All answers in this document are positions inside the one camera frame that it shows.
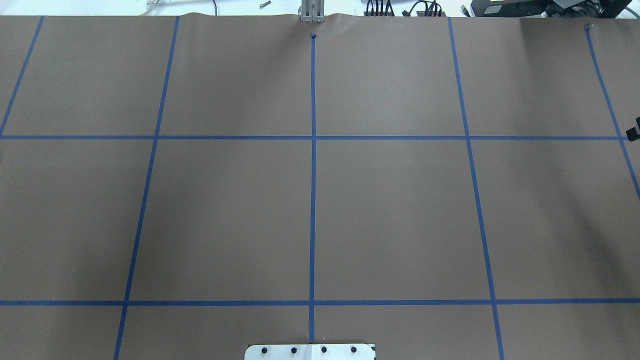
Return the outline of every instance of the horizontal blue line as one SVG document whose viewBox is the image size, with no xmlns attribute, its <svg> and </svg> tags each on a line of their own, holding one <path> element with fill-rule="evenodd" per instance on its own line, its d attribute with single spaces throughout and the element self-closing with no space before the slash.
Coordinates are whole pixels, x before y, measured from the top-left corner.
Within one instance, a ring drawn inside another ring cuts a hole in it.
<svg viewBox="0 0 640 360">
<path fill-rule="evenodd" d="M 154 135 L 0 135 L 5 140 L 153 140 Z M 466 140 L 465 136 L 158 135 L 159 140 Z M 470 136 L 471 140 L 626 140 L 624 136 Z"/>
<path fill-rule="evenodd" d="M 454 300 L 0 300 L 0 306 L 438 306 L 438 305 L 640 304 L 640 298 Z"/>
</svg>

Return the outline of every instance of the cable connector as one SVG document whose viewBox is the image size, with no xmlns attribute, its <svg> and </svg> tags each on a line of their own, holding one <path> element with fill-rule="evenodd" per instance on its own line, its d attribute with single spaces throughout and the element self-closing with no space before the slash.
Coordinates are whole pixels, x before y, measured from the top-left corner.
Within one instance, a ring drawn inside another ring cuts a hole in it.
<svg viewBox="0 0 640 360">
<path fill-rule="evenodd" d="M 471 17 L 471 14 L 469 13 L 469 10 L 467 10 L 466 6 L 461 5 L 460 10 L 462 11 L 463 14 L 465 14 L 466 17 Z"/>
</svg>

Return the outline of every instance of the black clip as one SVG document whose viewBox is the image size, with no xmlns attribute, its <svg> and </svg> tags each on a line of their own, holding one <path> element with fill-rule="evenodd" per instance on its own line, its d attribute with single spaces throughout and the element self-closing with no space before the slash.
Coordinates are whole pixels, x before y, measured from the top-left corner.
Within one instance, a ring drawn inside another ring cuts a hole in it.
<svg viewBox="0 0 640 360">
<path fill-rule="evenodd" d="M 636 122 L 638 123 L 638 127 L 640 127 L 640 117 L 636 118 Z M 638 134 L 638 130 L 635 127 L 627 130 L 627 139 L 630 142 L 640 139 L 640 134 Z"/>
</svg>

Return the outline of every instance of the gray mat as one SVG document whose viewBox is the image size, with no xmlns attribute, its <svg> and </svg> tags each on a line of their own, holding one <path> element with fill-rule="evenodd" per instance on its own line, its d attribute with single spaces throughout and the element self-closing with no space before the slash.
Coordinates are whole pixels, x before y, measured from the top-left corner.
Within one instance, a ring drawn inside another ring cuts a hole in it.
<svg viewBox="0 0 640 360">
<path fill-rule="evenodd" d="M 640 23 L 0 30 L 1 359 L 640 357 Z"/>
</svg>

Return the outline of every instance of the white metal plate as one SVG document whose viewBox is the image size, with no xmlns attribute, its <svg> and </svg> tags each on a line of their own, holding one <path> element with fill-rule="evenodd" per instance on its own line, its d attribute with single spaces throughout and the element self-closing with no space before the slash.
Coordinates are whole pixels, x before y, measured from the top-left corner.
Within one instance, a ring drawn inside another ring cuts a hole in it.
<svg viewBox="0 0 640 360">
<path fill-rule="evenodd" d="M 368 344 L 252 345 L 244 352 L 244 360 L 375 360 L 375 348 Z"/>
</svg>

